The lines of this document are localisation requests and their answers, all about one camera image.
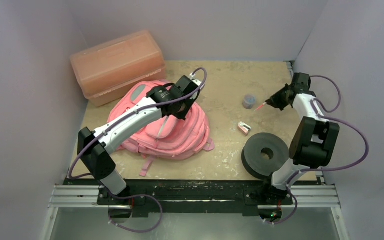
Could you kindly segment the dark grey tape roll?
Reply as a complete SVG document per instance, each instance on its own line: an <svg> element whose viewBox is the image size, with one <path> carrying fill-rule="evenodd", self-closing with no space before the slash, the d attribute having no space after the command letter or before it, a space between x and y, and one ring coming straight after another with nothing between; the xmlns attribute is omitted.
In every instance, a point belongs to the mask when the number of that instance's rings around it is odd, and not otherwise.
<svg viewBox="0 0 384 240"><path fill-rule="evenodd" d="M293 164L289 147L278 136L263 132L251 136L241 152L245 170L253 177L275 185L285 183L300 171Z"/></svg>

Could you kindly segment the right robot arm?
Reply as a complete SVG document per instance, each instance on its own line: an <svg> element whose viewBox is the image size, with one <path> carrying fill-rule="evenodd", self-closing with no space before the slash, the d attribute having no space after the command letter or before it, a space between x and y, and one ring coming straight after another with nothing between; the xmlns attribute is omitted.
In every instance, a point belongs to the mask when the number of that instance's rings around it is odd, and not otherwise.
<svg viewBox="0 0 384 240"><path fill-rule="evenodd" d="M316 94L311 91L312 79L306 73L294 73L291 84L265 101L275 109L291 106L301 122L289 147L289 158L271 177L271 184L261 189L260 196L268 204L280 198L280 190L287 190L303 174L326 167L333 156L340 132L337 123L325 119L317 104Z"/></svg>

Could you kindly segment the orange translucent plastic box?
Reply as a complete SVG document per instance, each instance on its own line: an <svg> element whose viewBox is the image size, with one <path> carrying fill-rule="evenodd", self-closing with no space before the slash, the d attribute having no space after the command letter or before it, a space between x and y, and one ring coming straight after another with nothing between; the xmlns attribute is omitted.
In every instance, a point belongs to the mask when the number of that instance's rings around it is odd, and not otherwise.
<svg viewBox="0 0 384 240"><path fill-rule="evenodd" d="M122 98L137 83L166 78L163 53L148 30L70 56L84 97L100 107Z"/></svg>

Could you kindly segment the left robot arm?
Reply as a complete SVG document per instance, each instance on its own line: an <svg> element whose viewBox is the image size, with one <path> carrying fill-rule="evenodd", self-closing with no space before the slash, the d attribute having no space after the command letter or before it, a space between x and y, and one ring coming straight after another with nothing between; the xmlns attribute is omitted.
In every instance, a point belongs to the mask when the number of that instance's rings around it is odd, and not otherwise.
<svg viewBox="0 0 384 240"><path fill-rule="evenodd" d="M155 86L115 120L95 130L85 127L78 133L77 159L108 189L112 201L126 203L129 191L111 154L139 130L163 117L184 119L205 84L205 79L200 81L192 74L182 76L175 84Z"/></svg>

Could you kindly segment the pink white stapler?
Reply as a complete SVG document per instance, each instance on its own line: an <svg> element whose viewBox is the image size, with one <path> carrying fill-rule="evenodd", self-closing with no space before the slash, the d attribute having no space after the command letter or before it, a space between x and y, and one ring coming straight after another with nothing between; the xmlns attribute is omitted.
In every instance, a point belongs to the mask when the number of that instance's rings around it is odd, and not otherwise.
<svg viewBox="0 0 384 240"><path fill-rule="evenodd" d="M237 128L245 136L247 136L252 130L252 128L248 124L244 123L243 121L240 121L238 123Z"/></svg>

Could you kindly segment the pink student backpack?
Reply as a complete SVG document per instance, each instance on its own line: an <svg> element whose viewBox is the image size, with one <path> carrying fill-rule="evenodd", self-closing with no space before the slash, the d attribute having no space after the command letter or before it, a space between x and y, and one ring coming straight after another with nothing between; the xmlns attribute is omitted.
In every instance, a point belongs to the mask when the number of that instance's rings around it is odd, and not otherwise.
<svg viewBox="0 0 384 240"><path fill-rule="evenodd" d="M214 148L209 119L194 103L185 120L171 115L152 122L123 142L119 150L140 154L147 160L140 173L144 177L156 158L180 161Z"/></svg>

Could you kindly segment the red pink pen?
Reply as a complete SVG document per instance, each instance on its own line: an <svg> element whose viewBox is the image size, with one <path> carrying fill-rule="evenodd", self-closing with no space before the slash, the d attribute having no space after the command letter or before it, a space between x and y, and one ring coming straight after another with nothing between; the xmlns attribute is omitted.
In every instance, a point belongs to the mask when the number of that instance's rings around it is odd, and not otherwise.
<svg viewBox="0 0 384 240"><path fill-rule="evenodd" d="M261 104L260 106L258 106L258 107L254 110L254 112L260 110L260 109L263 108L266 104L267 104L267 103L264 102L263 104Z"/></svg>

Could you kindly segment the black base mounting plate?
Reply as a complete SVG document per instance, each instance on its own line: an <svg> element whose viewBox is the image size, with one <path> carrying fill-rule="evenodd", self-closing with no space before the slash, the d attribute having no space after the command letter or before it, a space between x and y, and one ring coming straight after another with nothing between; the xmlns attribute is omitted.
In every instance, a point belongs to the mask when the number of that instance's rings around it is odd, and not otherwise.
<svg viewBox="0 0 384 240"><path fill-rule="evenodd" d="M241 214L279 219L278 209L291 206L288 193L265 180L126 180L127 188L114 198L98 188L97 205L128 208L134 218L150 213Z"/></svg>

